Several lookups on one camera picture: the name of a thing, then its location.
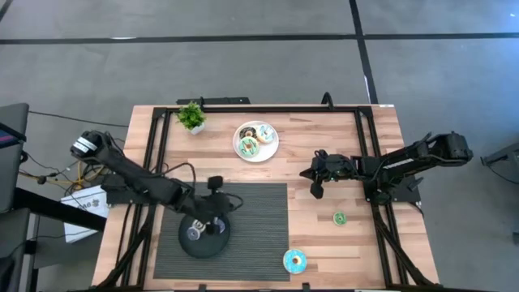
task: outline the wooden tabletop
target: wooden tabletop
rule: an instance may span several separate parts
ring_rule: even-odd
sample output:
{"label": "wooden tabletop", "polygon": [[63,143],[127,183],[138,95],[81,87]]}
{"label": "wooden tabletop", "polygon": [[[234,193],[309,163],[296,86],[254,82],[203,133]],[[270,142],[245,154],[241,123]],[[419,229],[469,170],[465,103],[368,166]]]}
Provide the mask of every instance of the wooden tabletop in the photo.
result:
{"label": "wooden tabletop", "polygon": [[[144,162],[153,107],[140,105],[134,108],[124,148],[127,157],[141,165]],[[373,105],[373,114],[382,153],[403,147],[396,110],[393,107]],[[153,226],[144,284],[146,290],[194,290],[198,289],[199,283],[202,282],[208,285],[208,289],[301,289],[304,282],[309,282],[315,289],[384,287],[371,208],[364,200],[362,184],[357,181],[327,182],[324,184],[324,198],[316,200],[309,192],[311,181],[298,175],[310,166],[316,149],[325,149],[328,153],[346,156],[360,155],[353,114],[206,116],[205,129],[198,135],[192,135],[182,124],[177,123],[176,117],[172,118],[165,162],[168,165],[190,162],[196,169],[199,182],[207,180],[210,176],[221,175],[225,182],[232,183],[287,183],[290,248],[300,249],[306,254],[307,270],[299,275],[290,276],[290,281],[287,282],[154,279],[153,269],[163,214],[163,208],[160,206],[157,208]],[[276,154],[270,160],[256,164],[239,158],[231,143],[236,128],[253,120],[270,123],[280,137],[280,147]],[[363,122],[367,144],[371,145],[367,121]],[[157,128],[152,165],[155,165],[157,158],[160,133],[161,126]],[[169,175],[191,181],[190,170],[178,169]],[[402,247],[422,273],[431,281],[437,282],[438,276],[422,215],[406,203],[395,203],[393,207]],[[104,280],[115,265],[126,209],[125,205],[119,205],[109,212],[92,280],[93,285]],[[338,227],[332,222],[332,215],[338,210],[343,211],[348,218],[345,226]],[[130,212],[123,247],[127,246],[132,214],[133,212]],[[397,283],[396,264],[389,246],[388,256],[392,266],[393,282]],[[137,251],[132,265],[131,284],[136,282],[139,257],[140,250]]]}

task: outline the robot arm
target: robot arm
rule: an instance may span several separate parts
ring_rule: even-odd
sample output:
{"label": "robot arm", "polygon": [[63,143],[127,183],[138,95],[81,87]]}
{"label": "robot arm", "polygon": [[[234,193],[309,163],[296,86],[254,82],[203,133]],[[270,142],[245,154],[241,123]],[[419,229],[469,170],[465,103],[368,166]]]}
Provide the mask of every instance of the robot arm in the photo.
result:
{"label": "robot arm", "polygon": [[234,210],[224,193],[195,195],[195,189],[176,178],[153,174],[126,158],[109,133],[85,131],[72,145],[72,156],[90,165],[104,165],[124,178],[125,184],[139,195],[185,213],[202,222]]}
{"label": "robot arm", "polygon": [[311,168],[299,175],[313,181],[311,194],[323,197],[322,182],[356,179],[377,182],[378,189],[389,193],[401,180],[435,166],[460,166],[472,159],[465,137],[457,133],[437,135],[431,133],[410,146],[388,153],[382,157],[345,157],[315,151]]}

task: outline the green donut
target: green donut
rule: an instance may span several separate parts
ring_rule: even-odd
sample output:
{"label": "green donut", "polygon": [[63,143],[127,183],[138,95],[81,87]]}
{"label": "green donut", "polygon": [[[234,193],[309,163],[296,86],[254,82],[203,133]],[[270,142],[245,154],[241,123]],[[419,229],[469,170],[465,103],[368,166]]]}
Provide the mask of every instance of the green donut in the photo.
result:
{"label": "green donut", "polygon": [[260,146],[258,145],[258,141],[252,137],[245,137],[240,140],[239,145],[240,152],[245,157],[253,157],[260,150]]}

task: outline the table frame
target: table frame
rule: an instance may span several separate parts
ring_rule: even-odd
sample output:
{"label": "table frame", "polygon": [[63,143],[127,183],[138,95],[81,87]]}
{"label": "table frame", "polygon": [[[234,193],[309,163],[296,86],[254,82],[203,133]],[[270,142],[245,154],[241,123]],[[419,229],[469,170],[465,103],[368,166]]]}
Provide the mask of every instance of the table frame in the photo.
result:
{"label": "table frame", "polygon": [[[281,106],[232,106],[232,105],[219,105],[219,106],[205,106],[204,99],[201,97],[199,100],[199,104],[201,109],[205,113],[327,113],[327,112],[333,112],[333,113],[352,113],[355,117],[355,124],[357,127],[358,132],[358,141],[361,148],[361,154],[363,156],[368,155],[368,147],[367,147],[367,141],[366,136],[364,135],[363,130],[363,124],[362,124],[362,117],[366,118],[367,125],[370,132],[371,142],[373,144],[373,149],[375,156],[379,157],[381,156],[380,151],[380,145],[376,134],[375,129],[375,120],[373,119],[373,111],[370,105],[354,105],[354,106],[347,106],[347,105],[338,105],[335,106],[333,104],[332,98],[329,93],[325,93],[323,96],[323,99],[321,101],[321,105],[281,105]],[[162,120],[162,132],[161,132],[161,138],[159,141],[158,146],[158,154],[157,154],[157,164],[155,166],[156,172],[162,171],[162,166],[164,162],[164,155],[165,155],[165,146],[166,142],[168,140],[168,132],[169,132],[169,124],[171,121],[171,115],[178,112],[178,108],[168,108],[168,107],[156,107],[153,109],[152,113],[152,122],[150,125],[149,135],[148,135],[148,143],[146,147],[146,153],[144,155],[144,164],[143,167],[146,169],[150,169],[151,161],[152,161],[152,152],[153,152],[153,145],[154,145],[154,139],[157,134],[157,128],[159,125],[159,121]],[[373,190],[373,183],[376,182],[370,182],[370,183],[364,183],[364,192],[365,196],[368,197],[368,193]],[[388,240],[388,243],[390,246],[395,250],[395,254],[397,255],[397,267],[398,267],[398,273],[400,277],[400,283],[404,286],[409,284],[409,281],[407,279],[407,272],[406,267],[409,265],[406,265],[402,263],[402,261],[408,261],[411,265],[412,262],[409,260],[409,258],[405,255],[405,252],[400,247],[400,240],[398,237],[398,230],[397,230],[397,223],[394,216],[394,211],[392,208],[392,204],[389,203],[385,205],[386,210],[386,216],[388,220],[389,228],[385,225],[385,223],[382,221],[380,216],[380,208],[379,205],[375,202],[370,202],[371,205],[371,211],[374,218],[375,223],[375,235],[378,243],[379,248],[379,254],[380,254],[380,263],[382,266],[382,271],[384,275],[384,284],[386,287],[394,287],[392,283],[392,276],[391,276],[391,270],[389,267],[389,261],[388,261],[388,253],[386,250],[384,237],[386,240]],[[130,271],[131,271],[131,261],[127,260],[125,267],[119,267],[119,275],[122,274],[122,281],[121,281],[121,287],[117,288],[127,288],[130,290],[138,290],[142,289],[144,287],[144,281],[145,281],[145,273],[147,268],[147,262],[148,262],[148,256],[149,256],[149,248],[151,244],[151,229],[153,226],[153,221],[155,217],[155,211],[156,211],[156,205],[151,205],[148,208],[148,214],[144,220],[143,227],[141,230],[139,230],[139,223],[141,222],[141,215],[143,213],[143,205],[137,204],[135,206],[134,216],[131,223],[131,233],[130,233],[130,240],[128,242],[128,249],[127,253],[122,257],[124,258],[131,258],[133,254],[135,253],[137,247],[142,243],[143,249],[142,254],[139,262],[139,272],[137,276],[137,284],[135,286],[129,286],[129,280],[130,280]],[[104,281],[103,283],[106,284],[112,284],[115,283],[117,278],[112,277],[112,279],[107,279],[108,281]]]}

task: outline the small plant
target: small plant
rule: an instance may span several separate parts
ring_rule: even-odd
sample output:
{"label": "small plant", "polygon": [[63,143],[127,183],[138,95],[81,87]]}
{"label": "small plant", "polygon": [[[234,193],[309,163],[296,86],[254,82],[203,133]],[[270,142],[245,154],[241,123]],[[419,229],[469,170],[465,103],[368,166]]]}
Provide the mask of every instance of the small plant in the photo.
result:
{"label": "small plant", "polygon": [[190,102],[189,105],[183,106],[177,113],[178,121],[180,121],[187,130],[192,130],[194,127],[202,125],[205,121],[204,112],[200,106],[195,102]]}

